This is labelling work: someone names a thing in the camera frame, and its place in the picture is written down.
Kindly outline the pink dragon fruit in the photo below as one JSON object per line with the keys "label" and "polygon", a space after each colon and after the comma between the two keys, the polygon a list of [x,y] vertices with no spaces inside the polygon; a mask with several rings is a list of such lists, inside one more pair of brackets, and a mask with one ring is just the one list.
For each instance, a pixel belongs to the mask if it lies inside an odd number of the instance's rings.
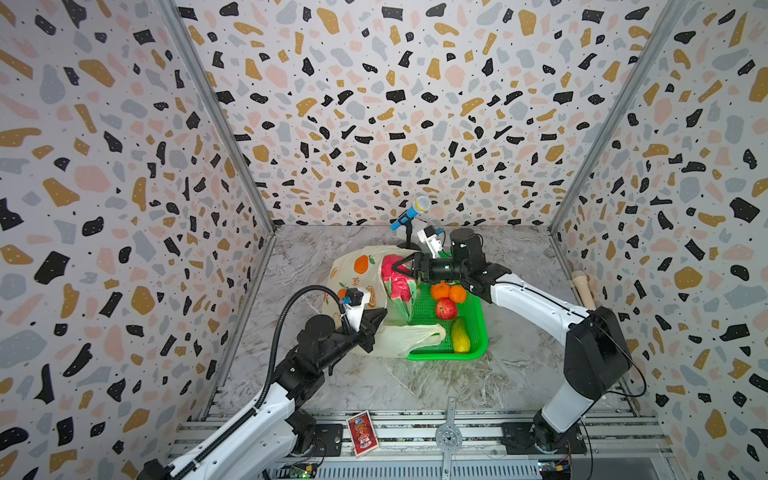
{"label": "pink dragon fruit", "polygon": [[394,271],[395,263],[402,260],[398,255],[387,255],[381,263],[381,278],[387,289],[388,295],[392,300],[410,302],[412,300],[411,285],[412,282],[403,274]]}

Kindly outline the orange tangerine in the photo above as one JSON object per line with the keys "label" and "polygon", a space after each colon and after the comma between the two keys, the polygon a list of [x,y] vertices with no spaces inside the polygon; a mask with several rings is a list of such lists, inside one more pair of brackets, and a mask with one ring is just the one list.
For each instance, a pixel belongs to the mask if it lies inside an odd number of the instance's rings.
{"label": "orange tangerine", "polygon": [[449,299],[456,304],[463,304],[468,297],[467,291],[459,284],[452,285],[449,289]]}
{"label": "orange tangerine", "polygon": [[439,301],[450,297],[451,286],[446,282],[440,282],[430,287],[430,296],[433,300]]}

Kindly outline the red apple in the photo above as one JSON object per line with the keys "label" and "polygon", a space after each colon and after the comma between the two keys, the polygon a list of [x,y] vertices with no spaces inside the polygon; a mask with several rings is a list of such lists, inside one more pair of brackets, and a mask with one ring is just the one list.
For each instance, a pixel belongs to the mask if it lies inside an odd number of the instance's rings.
{"label": "red apple", "polygon": [[453,320],[458,316],[457,304],[449,297],[440,298],[435,306],[435,315],[441,321]]}

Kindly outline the cream plastic bag orange print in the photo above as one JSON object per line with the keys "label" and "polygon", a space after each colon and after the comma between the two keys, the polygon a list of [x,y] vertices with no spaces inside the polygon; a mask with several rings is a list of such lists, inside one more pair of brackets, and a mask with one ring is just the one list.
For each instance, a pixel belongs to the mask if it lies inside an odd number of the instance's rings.
{"label": "cream plastic bag orange print", "polygon": [[336,259],[326,278],[325,285],[339,296],[349,288],[368,290],[371,300],[365,309],[386,308],[387,317],[375,335],[373,357],[405,358],[419,347],[436,345],[445,337],[441,327],[412,326],[413,307],[419,295],[417,287],[411,287],[412,300],[392,300],[381,278],[381,263],[387,255],[407,257],[413,252],[393,245],[368,246]]}

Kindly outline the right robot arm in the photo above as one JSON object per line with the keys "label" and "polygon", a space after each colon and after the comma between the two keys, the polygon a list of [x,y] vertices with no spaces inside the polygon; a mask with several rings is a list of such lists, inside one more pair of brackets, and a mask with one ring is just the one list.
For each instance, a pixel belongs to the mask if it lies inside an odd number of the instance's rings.
{"label": "right robot arm", "polygon": [[522,316],[564,346],[564,380],[533,417],[527,432],[506,445],[554,454],[611,387],[637,365],[619,321],[608,308],[578,306],[546,293],[497,263],[486,260],[482,236],[469,228],[450,235],[450,255],[415,252],[392,270],[427,284],[458,283],[468,293]]}

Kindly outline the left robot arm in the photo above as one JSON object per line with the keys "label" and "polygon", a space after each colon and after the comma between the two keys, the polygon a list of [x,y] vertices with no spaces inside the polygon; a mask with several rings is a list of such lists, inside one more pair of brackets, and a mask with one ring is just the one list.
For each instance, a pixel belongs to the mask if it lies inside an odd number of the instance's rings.
{"label": "left robot arm", "polygon": [[333,318],[315,315],[297,335],[297,345],[275,367],[267,395],[242,408],[206,440],[163,465],[151,460],[140,479],[252,479],[277,466],[293,450],[311,448],[316,420],[301,409],[347,353],[373,349],[387,316],[384,308],[360,309],[356,330],[347,334]]}

